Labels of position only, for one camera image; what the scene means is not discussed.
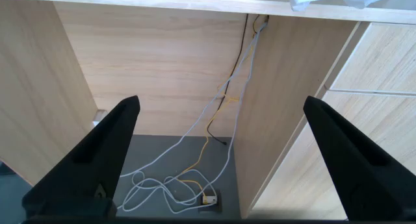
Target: desk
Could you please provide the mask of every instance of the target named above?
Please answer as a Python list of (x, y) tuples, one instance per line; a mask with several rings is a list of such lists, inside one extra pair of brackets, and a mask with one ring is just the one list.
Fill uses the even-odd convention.
[[(0, 156), (31, 184), (91, 129), (98, 110), (130, 95), (142, 104), (135, 134), (184, 134), (232, 70), (246, 14), (243, 48), (257, 14), (270, 19), (234, 145), (242, 217), (345, 218), (307, 133), (308, 95), (413, 171), (414, 0), (364, 10), (326, 0), (305, 12), (291, 11), (289, 0), (0, 2)], [(205, 134), (218, 102), (191, 136)], [(231, 136), (236, 108), (220, 113), (214, 135)]]

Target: cabinet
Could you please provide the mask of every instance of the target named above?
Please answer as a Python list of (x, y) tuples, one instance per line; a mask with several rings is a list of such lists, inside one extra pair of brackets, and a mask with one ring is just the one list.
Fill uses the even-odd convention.
[[(336, 111), (416, 173), (416, 71), (413, 25), (371, 23), (347, 53), (341, 72), (322, 98)], [(345, 219), (328, 169), (306, 123), (250, 216), (281, 219)]]

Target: wooden side panel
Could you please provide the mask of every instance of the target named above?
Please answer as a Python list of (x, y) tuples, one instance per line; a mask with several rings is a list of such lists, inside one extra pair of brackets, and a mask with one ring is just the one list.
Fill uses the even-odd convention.
[[(416, 97), (328, 91), (323, 100), (416, 173)], [(264, 218), (345, 219), (309, 125), (252, 210)]]
[[(135, 134), (182, 135), (224, 83), (237, 59), (245, 14), (55, 3), (97, 106), (140, 98)], [(250, 16), (245, 41), (252, 39)], [(240, 94), (245, 66), (229, 94)], [(203, 136), (215, 101), (191, 136)], [(237, 103), (211, 126), (231, 136)]]
[(416, 25), (371, 23), (332, 90), (416, 93)]
[(97, 106), (53, 3), (0, 0), (0, 157), (36, 184), (86, 133)]
[(356, 22), (270, 17), (259, 39), (253, 77), (240, 113), (235, 160), (241, 214), (261, 194), (268, 175), (316, 95)]

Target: white cable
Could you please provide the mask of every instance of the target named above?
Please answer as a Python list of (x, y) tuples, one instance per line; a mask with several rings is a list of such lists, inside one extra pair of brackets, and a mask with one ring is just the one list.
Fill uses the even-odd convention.
[[(126, 212), (130, 212), (130, 211), (133, 211), (133, 210), (135, 210), (136, 208), (139, 208), (141, 205), (143, 205), (158, 189), (162, 189), (164, 192), (163, 192), (163, 195), (164, 195), (164, 199), (165, 199), (165, 201), (166, 201), (166, 204), (168, 205), (168, 208), (170, 209), (170, 211), (172, 212), (172, 213), (174, 213), (174, 214), (178, 214), (178, 213), (180, 213), (180, 212), (184, 212), (184, 211), (186, 211), (186, 210), (191, 210), (191, 209), (195, 209), (195, 208), (201, 208), (201, 207), (206, 207), (206, 206), (211, 206), (211, 205), (214, 205), (214, 204), (209, 204), (209, 205), (199, 205), (199, 206), (192, 206), (192, 207), (188, 207), (188, 208), (184, 208), (184, 209), (182, 209), (182, 210), (180, 210), (180, 211), (174, 211), (173, 209), (172, 209), (172, 207), (170, 206), (170, 203), (169, 203), (169, 201), (168, 201), (168, 199), (167, 199), (167, 196), (166, 196), (166, 194), (168, 194), (168, 196), (172, 199), (172, 201), (173, 202), (175, 202), (175, 203), (177, 203), (177, 204), (181, 204), (181, 205), (186, 205), (186, 206), (190, 206), (190, 205), (194, 205), (195, 204), (195, 202), (197, 201), (197, 198), (203, 193), (203, 191), (208, 187), (208, 186), (210, 186), (211, 187), (211, 189), (214, 191), (214, 195), (215, 195), (215, 197), (216, 197), (216, 192), (215, 192), (215, 189), (213, 188), (213, 186), (212, 186), (212, 184), (221, 176), (221, 174), (224, 172), (224, 170), (226, 169), (226, 167), (227, 167), (227, 165), (228, 165), (228, 162), (229, 162), (229, 159), (230, 159), (230, 154), (231, 154), (231, 148), (233, 147), (233, 142), (234, 142), (234, 137), (235, 137), (235, 133), (236, 133), (236, 130), (237, 130), (237, 122), (238, 122), (238, 118), (239, 118), (239, 113), (240, 113), (240, 109), (241, 109), (241, 104), (242, 104), (242, 99), (243, 99), (243, 97), (244, 97), (244, 91), (245, 91), (245, 89), (246, 89), (246, 87), (247, 87), (247, 84), (248, 84), (248, 82), (249, 82), (249, 80), (251, 79), (251, 77), (252, 77), (252, 71), (253, 71), (253, 62), (254, 62), (254, 55), (255, 55), (255, 50), (256, 50), (256, 48), (257, 48), (257, 41), (258, 41), (258, 39), (259, 39), (259, 35), (260, 35), (260, 32), (264, 29), (264, 27), (266, 27), (266, 25), (267, 25), (267, 23), (263, 23), (262, 24), (262, 26), (260, 27), (260, 29), (259, 29), (259, 31), (258, 31), (258, 33), (255, 35), (255, 37), (254, 37), (254, 39), (250, 42), (250, 44), (249, 44), (249, 46), (247, 47), (247, 49), (246, 49), (246, 51), (245, 51), (245, 53), (244, 53), (244, 56), (243, 56), (243, 58), (241, 59), (241, 61), (240, 61), (240, 63), (239, 63), (239, 66), (238, 66), (238, 68), (235, 70), (235, 72), (234, 72), (234, 74), (232, 74), (232, 76), (230, 76), (229, 77), (229, 79), (227, 80), (227, 82), (229, 82), (232, 78), (234, 78), (234, 76), (239, 72), (239, 70), (240, 70), (240, 68), (241, 68), (241, 64), (242, 64), (242, 62), (244, 62), (244, 60), (246, 59), (246, 57), (247, 57), (247, 54), (248, 54), (248, 51), (250, 50), (250, 48), (251, 48), (251, 46), (252, 46), (252, 44), (254, 44), (253, 45), (253, 56), (252, 56), (252, 61), (251, 61), (251, 63), (250, 63), (250, 72), (249, 72), (249, 75), (248, 75), (248, 78), (247, 78), (247, 80), (246, 80), (246, 82), (244, 83), (244, 86), (243, 86), (243, 88), (242, 88), (242, 90), (241, 90), (241, 93), (240, 93), (240, 100), (239, 100), (239, 106), (238, 106), (238, 109), (237, 109), (237, 113), (236, 113), (236, 116), (235, 116), (235, 124), (234, 124), (234, 131), (233, 131), (233, 136), (232, 136), (232, 138), (231, 138), (231, 142), (230, 142), (230, 144), (229, 144), (229, 147), (228, 147), (228, 152), (227, 152), (227, 160), (226, 160), (226, 163), (224, 164), (224, 167), (221, 169), (221, 171), (220, 171), (220, 173), (216, 176), (216, 178), (215, 179), (213, 179), (211, 182), (209, 182), (203, 175), (202, 175), (202, 173), (201, 172), (199, 172), (197, 169), (190, 169), (190, 170), (188, 170), (188, 171), (186, 171), (186, 172), (184, 172), (184, 173), (180, 173), (180, 174), (178, 174), (178, 175), (176, 175), (175, 177), (172, 177), (172, 176), (168, 176), (168, 177), (166, 177), (164, 180), (163, 180), (163, 182), (160, 182), (160, 181), (158, 181), (158, 180), (156, 180), (156, 179), (151, 179), (151, 178), (148, 178), (148, 179), (146, 179), (146, 177), (145, 177), (145, 174), (144, 174), (144, 172), (142, 171), (142, 169), (144, 169), (144, 168), (146, 168), (146, 167), (148, 167), (148, 166), (150, 166), (150, 165), (152, 165), (152, 164), (154, 164), (158, 159), (160, 159), (160, 157), (162, 157), (163, 155), (165, 155), (167, 152), (169, 152), (171, 149), (173, 149), (175, 146), (177, 146), (177, 145), (179, 145), (181, 142), (182, 142), (182, 139), (195, 127), (195, 125), (199, 122), (199, 120), (201, 119), (201, 117), (203, 116), (203, 114), (204, 114), (204, 112), (205, 112), (205, 110), (207, 109), (207, 107), (209, 106), (209, 105), (211, 105), (212, 104), (212, 102), (216, 99), (216, 97), (220, 94), (220, 92), (224, 89), (224, 87), (225, 87), (225, 85), (226, 85), (226, 83), (227, 82), (225, 82), (223, 85), (222, 85), (222, 87), (221, 87), (221, 89), (218, 91), (218, 93), (215, 95), (215, 97), (208, 103), (208, 105), (207, 106), (205, 106), (205, 108), (202, 110), (202, 113), (201, 113), (201, 115), (199, 116), (199, 118), (196, 120), (196, 122), (191, 126), (191, 128), (181, 137), (181, 139), (177, 142), (177, 143), (175, 143), (174, 145), (172, 145), (171, 147), (169, 147), (165, 152), (163, 152), (161, 155), (159, 155), (155, 160), (153, 160), (152, 162), (150, 162), (149, 164), (146, 164), (145, 166), (142, 166), (141, 168), (139, 168), (139, 169), (137, 169), (137, 170), (135, 170), (135, 171), (133, 171), (133, 172), (130, 172), (130, 173), (127, 173), (127, 174), (125, 174), (125, 175), (121, 175), (120, 177), (126, 177), (126, 176), (129, 176), (129, 175), (133, 175), (132, 176), (132, 178), (131, 178), (131, 181), (132, 181), (132, 183), (133, 183), (133, 187), (129, 190), (129, 192), (127, 193), (127, 195), (125, 196), (125, 199), (123, 200), (123, 204), (122, 205), (120, 205), (118, 208), (123, 208), (123, 210), (124, 211), (126, 211)], [(178, 179), (178, 177), (179, 176), (181, 176), (181, 175), (184, 175), (184, 174), (186, 174), (186, 173), (189, 173), (189, 172), (196, 172), (196, 173), (199, 173), (200, 175), (201, 175), (201, 177), (207, 182), (207, 185), (205, 185), (205, 187), (203, 187), (203, 189), (202, 189), (202, 191), (200, 191), (198, 194), (195, 194), (195, 192), (192, 190), (192, 188), (188, 185), (188, 184), (185, 184), (184, 182), (182, 182), (182, 181), (180, 181), (179, 179)], [(138, 173), (141, 173), (142, 174), (142, 176), (143, 176), (143, 180), (141, 180), (140, 182), (138, 182), (138, 183), (135, 183), (134, 182), (134, 177), (135, 177), (135, 175), (136, 174), (138, 174)], [(174, 196), (173, 196), (173, 194), (171, 193), (171, 191), (166, 187), (166, 185), (168, 184), (168, 183), (170, 183), (170, 182), (172, 182), (172, 181), (177, 181), (177, 182), (180, 182), (181, 184), (183, 184), (183, 185), (185, 185), (190, 191), (191, 191), (191, 193), (193, 194), (193, 197), (192, 198), (190, 198), (190, 199), (187, 199), (187, 200), (184, 200), (184, 201), (179, 201), (179, 200), (177, 200)], [(146, 182), (146, 181), (153, 181), (153, 182), (156, 182), (156, 183), (158, 183), (159, 185), (157, 185), (157, 186), (148, 186), (148, 187), (145, 187), (144, 186), (144, 183)], [(128, 203), (129, 201), (130, 201), (130, 199), (140, 190), (140, 189), (144, 189), (144, 190), (153, 190), (142, 202), (140, 202), (138, 205), (136, 205), (136, 206), (134, 206), (133, 208), (129, 208), (129, 209), (126, 209), (125, 208), (125, 205), (126, 205), (126, 203)]]
[(163, 152), (161, 155), (159, 155), (155, 160), (153, 160), (152, 162), (150, 162), (149, 164), (146, 164), (145, 166), (142, 166), (141, 168), (136, 169), (135, 171), (132, 171), (130, 173), (126, 173), (124, 175), (120, 175), (120, 178), (122, 177), (126, 177), (129, 175), (132, 175), (134, 173), (136, 173), (137, 171), (141, 171), (144, 168), (153, 165), (156, 161), (158, 161), (158, 159), (160, 159), (163, 155), (165, 155), (167, 152), (169, 152), (171, 149), (173, 149), (174, 147), (176, 147), (177, 145), (179, 145), (183, 138), (196, 126), (196, 124), (201, 120), (203, 114), (205, 113), (205, 110), (208, 108), (208, 106), (210, 106), (214, 100), (220, 95), (221, 91), (226, 87), (227, 82), (229, 82), (232, 78), (234, 78), (234, 76), (240, 71), (241, 68), (241, 64), (242, 62), (244, 62), (244, 59), (247, 57), (248, 52), (250, 51), (250, 48), (254, 42), (254, 40), (256, 39), (256, 37), (250, 42), (249, 46), (247, 47), (246, 51), (244, 52), (244, 56), (241, 59), (239, 66), (237, 67), (237, 69), (235, 70), (234, 74), (232, 76), (230, 76), (228, 78), (228, 80), (221, 86), (221, 89), (219, 89), (219, 91), (217, 92), (217, 94), (214, 96), (214, 98), (212, 98), (212, 100), (205, 106), (205, 108), (202, 110), (201, 115), (198, 117), (198, 119), (195, 121), (195, 123), (190, 127), (190, 129), (179, 139), (178, 142), (176, 142), (175, 144), (173, 144), (172, 146), (170, 146), (165, 152)]

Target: cable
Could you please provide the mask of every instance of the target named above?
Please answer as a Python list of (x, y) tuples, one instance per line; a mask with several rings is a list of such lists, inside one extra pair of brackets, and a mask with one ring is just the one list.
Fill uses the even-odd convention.
[[(250, 42), (250, 44), (249, 44), (249, 46), (247, 47), (247, 49), (246, 49), (246, 51), (245, 51), (245, 53), (244, 53), (244, 56), (243, 56), (243, 58), (245, 59), (245, 57), (247, 57), (247, 54), (248, 54), (248, 52), (250, 51), (249, 49), (251, 48), (251, 46), (252, 46), (252, 44), (254, 43), (254, 39), (252, 40), (252, 42)], [(197, 118), (197, 120), (195, 121), (195, 123), (194, 124), (192, 124), (192, 126), (189, 128), (189, 130), (179, 139), (179, 141), (178, 142), (176, 142), (175, 144), (173, 144), (172, 146), (170, 146), (167, 150), (165, 150), (165, 152), (163, 152), (162, 154), (160, 154), (156, 159), (154, 159), (152, 162), (150, 162), (149, 164), (146, 164), (146, 165), (144, 165), (144, 166), (142, 166), (141, 168), (138, 168), (138, 169), (136, 169), (135, 171), (132, 171), (132, 172), (130, 172), (130, 173), (126, 173), (126, 174), (124, 174), (124, 175), (120, 175), (120, 178), (122, 178), (122, 177), (126, 177), (126, 176), (130, 176), (130, 175), (132, 175), (132, 174), (134, 174), (134, 173), (136, 173), (137, 171), (141, 171), (141, 170), (143, 170), (144, 168), (146, 168), (146, 167), (148, 167), (148, 166), (151, 166), (152, 164), (154, 164), (156, 161), (158, 161), (158, 159), (160, 159), (162, 156), (164, 156), (167, 152), (169, 152), (170, 150), (172, 150), (174, 147), (176, 147), (176, 146), (178, 146), (181, 142), (182, 142), (182, 140), (183, 140), (183, 138), (187, 135), (187, 134), (189, 134), (189, 132), (196, 126), (196, 124), (201, 120), (201, 118), (202, 118), (202, 116), (205, 114), (205, 111), (207, 110), (207, 108), (208, 108), (208, 106), (210, 106), (213, 102), (214, 102), (214, 100), (216, 100), (216, 98), (218, 97), (218, 95), (220, 94), (220, 92), (225, 88), (225, 85), (226, 85), (226, 83), (228, 82), (228, 81), (230, 81), (232, 78), (234, 78), (234, 76), (236, 75), (236, 74), (238, 74), (238, 72), (240, 71), (240, 68), (241, 68), (241, 64), (242, 64), (242, 62), (244, 61), (244, 59), (242, 59), (241, 61), (240, 61), (240, 64), (239, 64), (239, 66), (238, 66), (238, 68), (235, 70), (235, 72), (234, 72), (234, 74), (232, 74), (232, 76), (230, 76), (229, 78), (228, 78), (228, 80), (221, 86), (221, 88), (219, 89), (219, 91), (216, 93), (216, 95), (211, 99), (211, 101), (203, 108), (203, 110), (202, 110), (202, 113), (201, 113), (201, 115)]]
[[(239, 52), (239, 55), (238, 55), (238, 57), (237, 57), (237, 59), (236, 59), (236, 61), (234, 63), (234, 68), (231, 70), (231, 73), (229, 74), (229, 77), (231, 77), (233, 75), (233, 73), (235, 71), (235, 68), (236, 68), (236, 66), (237, 66), (237, 64), (239, 62), (240, 56), (241, 56), (242, 46), (244, 45), (244, 37), (246, 36), (247, 21), (248, 21), (248, 14), (246, 14), (246, 23), (244, 23), (244, 30), (242, 32), (242, 38), (241, 38), (241, 44), (240, 44), (240, 52)], [(224, 98), (225, 98), (225, 96), (227, 94), (228, 86), (229, 86), (229, 80), (226, 81), (226, 83), (227, 83), (227, 86), (226, 86), (226, 90), (224, 91), (224, 96), (221, 98), (220, 104), (219, 104), (218, 108), (216, 109), (216, 111), (219, 111), (220, 110), (221, 105), (224, 102)], [(224, 145), (227, 145), (227, 142), (223, 142), (222, 140), (218, 139), (217, 137), (215, 137), (214, 135), (212, 135), (212, 133), (209, 131), (209, 127), (211, 126), (211, 123), (212, 123), (212, 121), (208, 124), (208, 127), (207, 127), (208, 134), (210, 134), (211, 137), (214, 138), (214, 140), (216, 140), (216, 141), (218, 141), (218, 142), (220, 142), (220, 143), (222, 143)]]
[[(259, 32), (256, 34), (256, 36), (255, 36), (255, 38), (252, 40), (252, 42), (250, 43), (250, 46), (247, 48), (247, 50), (246, 50), (246, 52), (244, 53), (244, 57), (243, 57), (243, 60), (246, 58), (246, 56), (247, 56), (247, 53), (248, 53), (248, 51), (249, 51), (249, 48), (251, 48), (251, 45), (253, 45), (253, 57), (252, 57), (252, 61), (251, 61), (251, 64), (250, 64), (250, 72), (249, 72), (249, 75), (248, 75), (248, 78), (247, 78), (247, 80), (246, 80), (246, 82), (245, 82), (245, 84), (244, 84), (244, 86), (243, 86), (243, 88), (242, 88), (242, 90), (241, 90), (241, 93), (240, 93), (240, 99), (239, 99), (239, 106), (238, 106), (238, 109), (237, 109), (237, 113), (236, 113), (236, 116), (235, 116), (235, 125), (234, 125), (234, 131), (233, 131), (233, 135), (232, 135), (232, 138), (231, 138), (231, 142), (230, 142), (230, 146), (229, 146), (229, 148), (228, 148), (228, 152), (227, 152), (227, 160), (226, 160), (226, 163), (224, 164), (224, 167), (221, 169), (221, 171), (220, 171), (220, 173), (215, 177), (215, 179), (213, 179), (211, 182), (209, 182), (197, 169), (190, 169), (190, 170), (187, 170), (186, 172), (183, 172), (183, 173), (180, 173), (180, 174), (178, 174), (178, 175), (176, 175), (175, 177), (172, 177), (172, 176), (168, 176), (168, 177), (166, 177), (164, 180), (163, 180), (163, 182), (160, 182), (160, 181), (158, 181), (158, 180), (156, 180), (156, 179), (151, 179), (151, 178), (148, 178), (148, 179), (146, 179), (145, 178), (145, 174), (144, 174), (144, 172), (142, 171), (142, 169), (144, 169), (144, 168), (146, 168), (146, 167), (148, 167), (148, 166), (150, 166), (150, 165), (152, 165), (152, 164), (154, 164), (160, 157), (162, 157), (164, 154), (166, 154), (167, 152), (169, 152), (169, 150), (171, 150), (171, 149), (173, 149), (175, 146), (177, 146), (177, 145), (179, 145), (179, 143), (181, 143), (181, 141), (182, 141), (182, 139), (195, 127), (195, 125), (199, 122), (199, 120), (201, 119), (201, 117), (203, 116), (203, 114), (204, 114), (204, 112), (205, 112), (205, 110), (206, 110), (206, 108), (209, 106), (209, 105), (211, 105), (212, 103), (213, 103), (213, 101), (216, 99), (216, 97), (220, 94), (220, 92), (224, 89), (224, 86), (225, 86), (225, 84), (223, 84), (222, 85), (222, 87), (221, 87), (221, 89), (218, 91), (218, 93), (215, 95), (215, 97), (207, 104), (207, 106), (205, 106), (205, 108), (202, 110), (202, 113), (201, 113), (201, 115), (199, 116), (199, 118), (196, 120), (196, 122), (191, 126), (191, 128), (181, 137), (181, 139), (177, 142), (177, 143), (175, 143), (175, 144), (173, 144), (171, 147), (169, 147), (164, 153), (162, 153), (161, 155), (159, 155), (155, 160), (153, 160), (152, 162), (150, 162), (149, 164), (146, 164), (145, 166), (142, 166), (141, 168), (139, 168), (139, 169), (137, 169), (137, 170), (135, 170), (135, 171), (133, 171), (133, 172), (130, 172), (130, 173), (128, 173), (128, 174), (125, 174), (125, 175), (122, 175), (122, 176), (120, 176), (120, 177), (126, 177), (126, 176), (128, 176), (128, 175), (133, 175), (132, 176), (132, 178), (131, 178), (131, 182), (132, 182), (132, 184), (134, 185), (131, 189), (130, 189), (130, 191), (127, 193), (127, 195), (125, 196), (125, 199), (123, 200), (123, 203), (118, 207), (118, 208), (122, 208), (124, 211), (126, 211), (126, 212), (129, 212), (129, 211), (132, 211), (132, 210), (134, 210), (134, 209), (136, 209), (136, 208), (138, 208), (138, 207), (140, 207), (141, 205), (143, 205), (157, 190), (160, 190), (160, 189), (162, 189), (163, 191), (164, 191), (164, 193), (163, 193), (163, 195), (164, 195), (164, 198), (165, 198), (165, 201), (166, 201), (166, 204), (168, 205), (168, 207), (169, 207), (169, 209), (170, 209), (170, 211), (172, 212), (172, 213), (174, 213), (174, 214), (178, 214), (178, 213), (180, 213), (180, 212), (184, 212), (184, 211), (186, 211), (186, 210), (191, 210), (191, 209), (195, 209), (195, 208), (201, 208), (201, 207), (206, 207), (206, 206), (211, 206), (211, 205), (214, 205), (214, 204), (208, 204), (208, 205), (199, 205), (199, 206), (192, 206), (192, 207), (188, 207), (188, 208), (184, 208), (184, 209), (182, 209), (182, 210), (180, 210), (180, 211), (174, 211), (173, 209), (172, 209), (172, 207), (170, 206), (170, 203), (169, 203), (169, 201), (168, 201), (168, 199), (167, 199), (167, 196), (166, 196), (166, 194), (171, 198), (171, 200), (173, 201), (173, 202), (175, 202), (175, 203), (177, 203), (177, 204), (181, 204), (181, 205), (185, 205), (185, 206), (191, 206), (191, 205), (193, 205), (193, 204), (195, 204), (195, 202), (196, 202), (196, 200), (197, 200), (197, 198), (203, 193), (203, 191), (208, 187), (208, 186), (210, 186), (211, 187), (211, 189), (214, 191), (214, 195), (216, 196), (216, 192), (215, 192), (215, 189), (213, 188), (213, 186), (212, 186), (212, 184), (221, 176), (221, 174), (224, 172), (224, 170), (225, 170), (225, 168), (227, 167), (227, 165), (228, 165), (228, 162), (229, 162), (229, 159), (230, 159), (230, 154), (231, 154), (231, 148), (232, 148), (232, 146), (233, 146), (233, 142), (234, 142), (234, 138), (235, 138), (235, 133), (236, 133), (236, 130), (237, 130), (237, 122), (238, 122), (238, 118), (239, 118), (239, 113), (240, 113), (240, 109), (241, 109), (241, 105), (242, 105), (242, 100), (243, 100), (243, 95), (244, 95), (244, 91), (245, 91), (245, 89), (246, 89), (246, 87), (247, 87), (247, 84), (248, 84), (248, 82), (249, 82), (249, 80), (251, 79), (251, 76), (252, 76), (252, 70), (253, 70), (253, 62), (254, 62), (254, 55), (255, 55), (255, 50), (256, 50), (256, 48), (257, 48), (257, 41), (258, 41), (258, 38), (259, 38), (259, 35), (260, 35), (260, 32), (261, 32), (261, 30), (265, 27), (267, 25), (267, 23), (264, 23), (264, 24), (262, 24), (262, 26), (261, 26), (261, 28), (259, 29)], [(232, 76), (230, 76), (230, 78), (228, 79), (228, 81), (230, 81), (238, 72), (239, 72), (239, 70), (240, 70), (240, 68), (241, 68), (241, 64), (242, 64), (242, 61), (240, 62), (240, 64), (239, 64), (239, 66), (238, 66), (238, 68), (236, 69), (236, 71), (235, 71), (235, 73), (232, 75)], [(201, 192), (199, 192), (198, 194), (195, 194), (195, 192), (192, 190), (192, 188), (189, 186), (189, 185), (187, 185), (187, 184), (185, 184), (183, 181), (180, 181), (179, 179), (178, 179), (178, 177), (179, 176), (182, 176), (182, 175), (184, 175), (184, 174), (186, 174), (186, 173), (191, 173), (191, 172), (196, 172), (196, 173), (198, 173), (199, 175), (201, 175), (201, 177), (207, 182), (207, 184), (201, 189)], [(143, 176), (143, 179), (140, 181), (140, 182), (138, 182), (138, 183), (135, 183), (134, 182), (134, 179), (135, 179), (135, 175), (137, 175), (137, 174), (142, 174), (142, 176)], [(150, 186), (150, 187), (145, 187), (144, 186), (144, 183), (145, 182), (147, 182), (147, 181), (153, 181), (153, 182), (156, 182), (158, 185), (157, 186)], [(177, 181), (177, 182), (180, 182), (182, 185), (184, 185), (184, 186), (186, 186), (190, 191), (191, 191), (191, 193), (193, 194), (193, 197), (192, 198), (190, 198), (190, 199), (187, 199), (187, 200), (184, 200), (184, 201), (179, 201), (179, 200), (177, 200), (174, 196), (173, 196), (173, 194), (171, 193), (171, 191), (166, 187), (166, 185), (167, 184), (169, 184), (169, 183), (171, 183), (172, 181)], [(129, 209), (126, 209), (125, 208), (125, 205), (126, 205), (126, 203), (128, 203), (130, 200), (131, 200), (131, 198), (139, 191), (139, 190), (141, 190), (141, 189), (143, 189), (143, 190), (153, 190), (142, 202), (140, 202), (138, 205), (136, 205), (136, 206), (134, 206), (133, 208), (129, 208)]]
[[(225, 105), (223, 105), (217, 112), (215, 112), (215, 114), (214, 114), (214, 116), (209, 120), (209, 122), (208, 122), (208, 124), (207, 124), (207, 126), (205, 126), (205, 129), (208, 129), (208, 126), (209, 126), (209, 124), (210, 123), (212, 123), (213, 122), (213, 120), (215, 119), (215, 117), (216, 117), (216, 115), (223, 109), (223, 108), (225, 108), (228, 104), (229, 104), (229, 102), (231, 101), (231, 99), (228, 99), (228, 101), (227, 101), (227, 103), (225, 104)], [(206, 141), (205, 141), (205, 144), (203, 145), (203, 147), (202, 147), (202, 149), (201, 149), (201, 153), (200, 153), (200, 157), (199, 157), (199, 159), (198, 159), (198, 161), (197, 162), (195, 162), (193, 165), (191, 165), (190, 167), (188, 167), (187, 169), (185, 169), (184, 171), (182, 171), (182, 173), (184, 173), (184, 172), (187, 172), (188, 170), (190, 170), (190, 169), (192, 169), (193, 167), (195, 167), (196, 165), (198, 165), (198, 163), (200, 163), (200, 160), (201, 160), (201, 158), (202, 158), (202, 154), (203, 154), (203, 150), (205, 149), (205, 147), (207, 146), (207, 144), (208, 144), (208, 142), (209, 142), (209, 138), (208, 138), (208, 136), (205, 136), (206, 137)]]
[(259, 16), (260, 16), (260, 14), (258, 14), (257, 15), (257, 17), (254, 19), (254, 21), (253, 21), (253, 32), (254, 32), (254, 34), (256, 35), (257, 34), (257, 32), (255, 31), (255, 28), (254, 28), (254, 24), (255, 24), (255, 22), (257, 21), (257, 19), (259, 18)]

